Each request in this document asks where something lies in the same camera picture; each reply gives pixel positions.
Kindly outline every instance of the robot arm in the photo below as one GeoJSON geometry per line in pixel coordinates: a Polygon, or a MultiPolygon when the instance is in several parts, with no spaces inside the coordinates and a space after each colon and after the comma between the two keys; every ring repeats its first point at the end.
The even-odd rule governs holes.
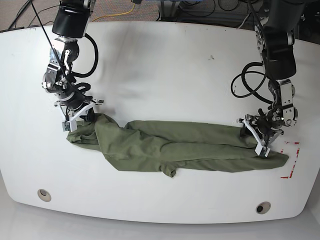
{"type": "Polygon", "coordinates": [[[63,116],[64,131],[77,129],[77,118],[94,121],[93,106],[102,104],[85,93],[90,90],[88,83],[76,84],[75,77],[89,77],[96,69],[99,59],[95,41],[86,33],[89,17],[93,12],[95,0],[60,0],[60,6],[52,31],[58,35],[50,50],[50,62],[43,77],[42,87],[55,94],[59,101],[55,103],[63,116]],[[72,71],[73,61],[79,55],[78,40],[87,38],[94,47],[95,61],[90,72],[86,74],[72,71]]]}
{"type": "MultiPolygon", "coordinates": [[[[256,153],[260,156],[268,156],[269,144],[284,133],[281,130],[282,126],[291,127],[297,122],[298,110],[293,105],[295,88],[289,79],[297,72],[293,53],[295,43],[293,29],[298,24],[306,3],[315,1],[317,0],[264,0],[263,7],[268,11],[265,11],[264,17],[259,18],[260,23],[255,27],[255,33],[273,102],[268,107],[267,114],[259,109],[257,115],[247,114],[244,119],[238,120],[243,123],[240,134],[253,135],[256,138],[258,142],[256,153]]],[[[255,15],[251,1],[248,2],[255,15]]],[[[246,84],[245,72],[249,67],[245,67],[242,72],[244,84],[246,84]]],[[[254,96],[263,100],[257,93],[254,93],[254,96]]]]}

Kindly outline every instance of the olive green shirt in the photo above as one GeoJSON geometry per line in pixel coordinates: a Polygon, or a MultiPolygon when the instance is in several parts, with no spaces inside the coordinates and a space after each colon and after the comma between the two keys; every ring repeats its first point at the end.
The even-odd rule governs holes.
{"type": "Polygon", "coordinates": [[[223,172],[274,169],[288,156],[271,151],[258,156],[253,137],[240,138],[240,128],[198,122],[131,121],[119,127],[110,117],[96,114],[95,122],[81,122],[67,140],[101,151],[119,171],[163,172],[176,169],[223,172]]]}

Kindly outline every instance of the floor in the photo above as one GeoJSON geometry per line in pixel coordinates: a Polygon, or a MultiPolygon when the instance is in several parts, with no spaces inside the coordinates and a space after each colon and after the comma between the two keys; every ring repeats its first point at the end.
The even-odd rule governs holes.
{"type": "MultiPolygon", "coordinates": [[[[21,6],[26,0],[0,0],[0,31],[9,27],[14,20],[21,6]]],[[[224,9],[232,9],[238,4],[238,0],[219,0],[220,5],[224,9]]],[[[33,0],[36,10],[50,8],[59,4],[58,0],[33,0]]],[[[110,14],[127,12],[132,8],[133,4],[130,0],[96,0],[94,13],[91,20],[110,14]]],[[[195,10],[211,11],[215,7],[215,11],[222,11],[219,7],[218,0],[203,0],[200,4],[194,6],[185,6],[195,10]]],[[[39,14],[42,23],[54,21],[57,14],[57,7],[45,10],[39,14]]],[[[247,13],[248,7],[244,2],[240,2],[239,6],[234,10],[238,13],[247,13]]],[[[32,7],[29,7],[26,12],[17,21],[17,27],[27,27],[35,14],[32,7]]],[[[143,0],[141,5],[136,5],[130,14],[121,16],[105,17],[99,21],[155,21],[159,16],[157,0],[143,0]]],[[[38,25],[39,22],[35,19],[33,25],[38,25]]]]}

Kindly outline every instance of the wire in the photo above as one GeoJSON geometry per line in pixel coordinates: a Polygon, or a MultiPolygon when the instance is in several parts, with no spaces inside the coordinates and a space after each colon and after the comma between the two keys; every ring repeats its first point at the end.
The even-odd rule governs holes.
{"type": "Polygon", "coordinates": [[[130,10],[130,11],[127,11],[127,12],[117,13],[117,14],[110,14],[110,15],[104,15],[104,16],[99,16],[99,17],[93,19],[92,22],[95,22],[95,21],[97,21],[97,20],[99,20],[99,19],[102,19],[102,18],[115,17],[115,16],[121,16],[121,15],[129,14],[129,13],[131,13],[131,12],[135,9],[135,6],[136,6],[136,4],[134,3],[134,4],[133,4],[133,7],[131,8],[131,10],[130,10]]]}
{"type": "Polygon", "coordinates": [[[248,94],[245,94],[245,95],[236,95],[235,92],[234,92],[233,89],[232,89],[232,88],[233,88],[233,84],[234,84],[234,82],[236,81],[236,79],[239,78],[240,76],[243,76],[243,77],[245,78],[245,75],[248,73],[248,71],[242,71],[241,74],[239,74],[238,76],[236,76],[236,77],[232,80],[232,82],[231,82],[231,93],[232,93],[233,96],[235,96],[236,98],[239,98],[239,99],[243,99],[243,98],[249,97],[249,96],[251,96],[251,95],[254,95],[254,94],[261,88],[261,86],[264,84],[264,82],[265,82],[265,80],[266,80],[266,78],[267,78],[267,74],[268,74],[268,70],[269,70],[269,60],[270,60],[270,49],[269,49],[269,45],[268,45],[268,43],[267,43],[267,41],[266,41],[266,38],[265,38],[266,34],[265,34],[265,31],[264,31],[264,28],[263,28],[263,26],[262,26],[262,24],[261,24],[261,22],[260,22],[260,20],[259,20],[259,18],[258,18],[258,15],[257,15],[257,13],[256,13],[256,11],[255,11],[255,9],[254,9],[254,7],[253,7],[253,5],[252,5],[252,3],[251,3],[251,0],[247,0],[247,2],[248,2],[248,5],[249,5],[249,7],[250,7],[250,10],[251,10],[251,12],[252,12],[252,14],[253,14],[253,17],[255,18],[255,20],[257,21],[257,24],[259,25],[259,28],[260,28],[262,37],[263,37],[263,39],[264,39],[265,48],[266,48],[266,58],[267,58],[267,60],[266,60],[266,62],[264,63],[264,65],[265,65],[265,73],[264,73],[264,75],[263,75],[263,79],[261,80],[261,82],[260,82],[260,84],[258,85],[258,87],[256,87],[256,89],[254,89],[253,91],[249,92],[248,94]]]}
{"type": "Polygon", "coordinates": [[[252,14],[252,12],[250,12],[243,20],[243,22],[241,23],[240,26],[238,26],[236,29],[240,29],[242,28],[242,26],[246,23],[246,21],[248,20],[248,18],[250,17],[250,15],[252,14]]]}
{"type": "MultiPolygon", "coordinates": [[[[262,67],[263,66],[263,63],[262,62],[251,62],[249,64],[247,64],[243,70],[242,70],[242,73],[241,73],[241,80],[242,80],[242,83],[244,85],[244,87],[248,90],[248,92],[251,92],[253,91],[253,89],[247,84],[247,81],[246,81],[246,72],[248,71],[249,68],[252,68],[252,67],[262,67]]],[[[262,96],[260,96],[257,92],[255,92],[253,94],[257,99],[259,99],[260,101],[266,103],[266,104],[272,104],[273,101],[271,100],[268,100],[262,96]]]]}
{"type": "MultiPolygon", "coordinates": [[[[242,3],[245,3],[245,4],[247,4],[248,2],[246,1],[246,0],[239,0],[240,2],[242,2],[242,3]]],[[[257,2],[259,2],[260,0],[255,0],[255,1],[252,1],[251,3],[252,4],[256,4],[257,2]]]]}
{"type": "Polygon", "coordinates": [[[72,85],[72,83],[69,81],[69,79],[67,78],[67,75],[66,75],[66,73],[65,73],[65,71],[64,71],[64,68],[62,67],[62,64],[61,64],[61,62],[60,62],[60,59],[59,59],[59,57],[58,57],[57,51],[56,51],[56,49],[54,49],[54,47],[52,46],[52,43],[51,43],[51,41],[50,41],[50,39],[49,39],[49,37],[48,37],[48,34],[47,34],[47,32],[46,32],[46,30],[45,30],[45,28],[44,28],[44,25],[43,25],[42,22],[41,22],[41,19],[40,19],[38,13],[37,13],[37,10],[36,10],[36,8],[35,8],[35,6],[34,6],[34,4],[33,4],[32,1],[31,1],[31,6],[32,6],[32,8],[33,8],[33,11],[34,11],[34,13],[35,13],[35,16],[38,18],[38,21],[39,21],[39,23],[40,23],[40,25],[41,25],[41,28],[42,28],[42,30],[43,30],[43,32],[44,32],[44,35],[45,35],[46,39],[48,40],[48,42],[49,42],[49,44],[50,44],[50,47],[51,47],[51,49],[52,49],[52,51],[53,51],[53,54],[54,54],[54,56],[55,56],[55,58],[56,58],[56,61],[57,61],[58,64],[59,64],[59,67],[60,67],[60,69],[61,69],[62,75],[63,75],[63,77],[65,78],[66,82],[70,85],[70,87],[71,87],[74,91],[76,91],[77,93],[79,93],[80,95],[82,95],[82,96],[84,97],[84,99],[86,99],[86,100],[88,100],[88,101],[90,101],[90,102],[96,103],[96,102],[95,102],[94,100],[92,100],[90,97],[84,95],[81,91],[79,91],[79,89],[75,88],[75,87],[72,85]]]}
{"type": "MultiPolygon", "coordinates": [[[[55,7],[59,7],[59,5],[55,5],[55,6],[51,6],[51,7],[48,7],[48,8],[42,9],[42,10],[41,10],[41,11],[39,11],[37,14],[39,14],[39,13],[41,13],[41,12],[45,11],[45,10],[55,8],[55,7]]],[[[31,20],[31,22],[30,22],[30,23],[29,23],[29,25],[28,25],[28,28],[31,26],[32,22],[36,19],[36,17],[37,17],[37,16],[34,16],[34,18],[31,20]]]]}
{"type": "MultiPolygon", "coordinates": [[[[241,96],[239,97],[238,95],[235,94],[235,91],[234,91],[234,89],[233,89],[234,83],[235,83],[235,81],[236,81],[242,74],[243,74],[243,73],[240,73],[239,75],[237,75],[237,76],[232,80],[232,82],[231,82],[231,86],[230,86],[231,93],[232,93],[232,95],[235,96],[236,98],[241,98],[241,96]]],[[[246,71],[244,74],[245,74],[245,75],[246,75],[246,74],[260,74],[260,75],[264,75],[264,73],[259,72],[259,71],[246,71]]]]}
{"type": "Polygon", "coordinates": [[[69,119],[69,114],[68,114],[68,109],[69,109],[69,107],[68,106],[66,106],[66,108],[65,108],[65,121],[66,122],[68,122],[70,119],[69,119]]]}
{"type": "Polygon", "coordinates": [[[195,3],[190,3],[188,1],[183,1],[183,4],[185,4],[185,5],[189,6],[189,7],[192,7],[192,6],[197,5],[199,3],[201,3],[201,1],[196,1],[195,3]]]}
{"type": "Polygon", "coordinates": [[[91,76],[94,73],[94,71],[96,70],[97,65],[98,65],[98,61],[99,61],[99,51],[98,51],[98,46],[97,46],[95,40],[87,33],[84,35],[84,37],[87,38],[93,45],[94,63],[93,63],[93,67],[91,68],[91,70],[88,73],[85,73],[85,74],[81,74],[81,73],[77,73],[77,72],[71,73],[74,77],[78,77],[78,78],[87,78],[87,77],[91,76]]]}
{"type": "Polygon", "coordinates": [[[46,23],[44,23],[43,25],[45,26],[45,25],[47,25],[48,23],[53,23],[54,24],[54,22],[53,21],[47,21],[46,23]]]}
{"type": "Polygon", "coordinates": [[[10,30],[14,25],[17,26],[17,20],[18,18],[20,18],[20,16],[22,15],[22,13],[30,6],[30,3],[32,3],[33,0],[27,0],[23,6],[20,8],[20,10],[18,11],[18,13],[16,14],[14,20],[12,21],[12,23],[10,24],[10,26],[8,27],[8,30],[10,30]]]}
{"type": "Polygon", "coordinates": [[[255,30],[255,23],[256,23],[256,19],[253,17],[253,19],[252,19],[252,31],[255,30]]]}
{"type": "Polygon", "coordinates": [[[231,12],[231,11],[233,11],[233,10],[236,10],[236,9],[239,7],[240,1],[239,1],[239,0],[237,0],[237,1],[238,1],[238,2],[237,2],[237,4],[236,4],[236,6],[233,7],[233,8],[231,8],[231,9],[225,9],[225,8],[223,8],[223,7],[221,6],[221,0],[218,0],[218,6],[219,6],[223,11],[231,12]]]}
{"type": "Polygon", "coordinates": [[[202,16],[201,16],[201,15],[194,15],[194,14],[191,14],[191,13],[189,13],[189,12],[187,12],[187,11],[184,11],[183,8],[181,8],[180,6],[178,6],[178,8],[181,10],[181,12],[183,12],[183,13],[185,13],[185,14],[188,14],[188,15],[190,15],[190,16],[192,16],[192,17],[204,18],[204,17],[210,16],[211,14],[213,14],[213,13],[215,12],[215,10],[216,10],[216,1],[213,0],[213,2],[214,2],[214,8],[213,8],[212,12],[210,12],[210,13],[207,14],[207,15],[202,15],[202,16]]]}
{"type": "Polygon", "coordinates": [[[158,22],[159,21],[159,19],[160,19],[160,11],[158,11],[159,12],[159,16],[158,16],[158,18],[155,20],[156,22],[158,22]]]}

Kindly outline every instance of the white table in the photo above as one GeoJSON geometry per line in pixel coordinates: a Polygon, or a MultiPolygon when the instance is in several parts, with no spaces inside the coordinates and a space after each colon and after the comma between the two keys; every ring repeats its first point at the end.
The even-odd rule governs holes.
{"type": "MultiPolygon", "coordinates": [[[[46,27],[50,38],[55,38],[46,27]]],[[[231,80],[259,61],[255,34],[218,26],[167,22],[98,22],[87,33],[99,47],[96,72],[86,81],[105,100],[99,112],[120,125],[132,120],[194,121],[239,126],[237,118],[267,105],[253,96],[234,98],[231,80]]],[[[298,124],[286,128],[275,150],[284,167],[239,173],[178,169],[117,171],[100,152],[71,145],[62,132],[56,97],[41,88],[49,44],[41,28],[0,34],[0,169],[19,203],[98,218],[154,223],[236,223],[291,218],[304,208],[320,168],[320,46],[296,41],[292,77],[298,124]],[[284,141],[300,142],[287,146],[284,141]],[[300,149],[298,159],[295,151],[300,149]],[[295,164],[292,177],[290,173],[295,164]],[[37,195],[47,190],[52,200],[37,195]],[[270,202],[268,213],[256,213],[270,202]]],[[[93,47],[79,41],[73,70],[85,73],[93,47]]],[[[261,76],[248,77],[255,87],[261,76]]],[[[236,84],[238,94],[246,93],[236,84]]],[[[266,84],[260,93],[271,98],[266,84]]]]}

